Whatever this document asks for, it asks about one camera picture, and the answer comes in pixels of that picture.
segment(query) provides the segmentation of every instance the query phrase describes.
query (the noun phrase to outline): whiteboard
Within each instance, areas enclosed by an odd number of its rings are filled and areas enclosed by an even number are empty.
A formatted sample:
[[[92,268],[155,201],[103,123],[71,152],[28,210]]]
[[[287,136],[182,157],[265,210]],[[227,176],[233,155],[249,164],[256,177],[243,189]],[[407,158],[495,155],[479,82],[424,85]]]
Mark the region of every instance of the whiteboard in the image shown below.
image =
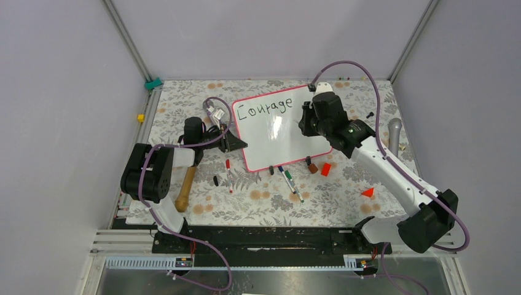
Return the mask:
[[[302,135],[304,101],[313,98],[306,85],[237,100],[232,104],[237,133],[250,172],[285,165],[332,151],[322,136]]]

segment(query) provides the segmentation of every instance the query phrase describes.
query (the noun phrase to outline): gray wall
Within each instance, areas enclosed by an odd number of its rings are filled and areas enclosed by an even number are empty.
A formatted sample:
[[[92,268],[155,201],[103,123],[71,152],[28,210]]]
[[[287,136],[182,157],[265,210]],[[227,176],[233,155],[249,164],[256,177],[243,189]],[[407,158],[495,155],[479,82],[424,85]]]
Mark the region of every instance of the gray wall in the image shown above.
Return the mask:
[[[306,79],[347,58],[387,78],[429,0],[114,2],[156,76]],[[341,66],[326,75],[362,72]]]
[[[442,1],[395,83],[425,179],[460,196],[473,294],[519,294],[521,2]]]
[[[0,293],[74,292],[145,102],[101,1],[0,4]]]

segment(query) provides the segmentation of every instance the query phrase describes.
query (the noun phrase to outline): green clip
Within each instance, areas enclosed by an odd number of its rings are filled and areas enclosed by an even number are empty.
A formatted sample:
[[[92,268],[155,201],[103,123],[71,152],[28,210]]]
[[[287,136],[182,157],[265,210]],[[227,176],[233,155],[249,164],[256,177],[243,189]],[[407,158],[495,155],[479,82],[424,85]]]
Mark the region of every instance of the green clip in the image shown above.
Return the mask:
[[[161,82],[161,79],[155,78],[154,81],[145,83],[145,88],[146,90],[152,90],[161,84],[163,84],[163,82]]]

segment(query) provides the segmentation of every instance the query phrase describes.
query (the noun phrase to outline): wooden handle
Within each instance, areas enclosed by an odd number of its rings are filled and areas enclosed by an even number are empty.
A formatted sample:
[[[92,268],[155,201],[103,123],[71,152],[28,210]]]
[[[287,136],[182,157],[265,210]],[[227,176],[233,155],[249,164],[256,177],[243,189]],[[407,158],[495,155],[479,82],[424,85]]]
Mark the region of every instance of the wooden handle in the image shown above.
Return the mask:
[[[194,181],[195,172],[197,167],[188,167],[186,174],[184,175],[184,181],[182,181],[181,191],[179,192],[178,198],[175,201],[176,209],[178,212],[185,212],[188,208],[188,196],[192,189],[192,182]]]

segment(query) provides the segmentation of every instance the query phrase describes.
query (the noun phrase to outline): table surface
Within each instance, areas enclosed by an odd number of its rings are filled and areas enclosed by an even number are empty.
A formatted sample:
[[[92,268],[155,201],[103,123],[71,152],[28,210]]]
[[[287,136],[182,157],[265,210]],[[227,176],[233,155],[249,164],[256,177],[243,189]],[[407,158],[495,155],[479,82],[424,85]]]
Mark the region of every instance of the table surface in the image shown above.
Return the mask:
[[[209,96],[223,98],[229,104],[240,98],[274,92],[306,84],[307,81],[165,81],[149,136],[150,144],[175,143],[181,135],[184,120],[191,116],[210,120],[202,108]],[[369,81],[332,81],[335,93],[341,97],[350,119],[357,117],[374,128],[374,91]],[[388,143],[387,123],[400,113],[389,81],[377,81],[382,98],[380,131],[384,144]],[[400,134],[399,158],[416,171],[412,149],[405,131]],[[226,180],[225,160],[231,161],[233,194],[227,186],[216,187]],[[311,174],[305,162],[285,166],[294,178],[305,201],[290,192],[280,173],[268,170],[249,173],[243,153],[222,153],[219,149],[205,151],[195,174],[189,207],[182,215],[193,225],[222,226],[353,226],[367,216],[391,217],[405,214],[391,193],[369,172],[346,158],[339,151],[315,157],[312,162],[321,170],[324,163],[332,165],[328,177]],[[174,168],[168,197],[175,200],[186,168]],[[371,198],[361,192],[374,187]],[[128,224],[152,224],[154,221],[144,206],[132,201],[127,215]]]

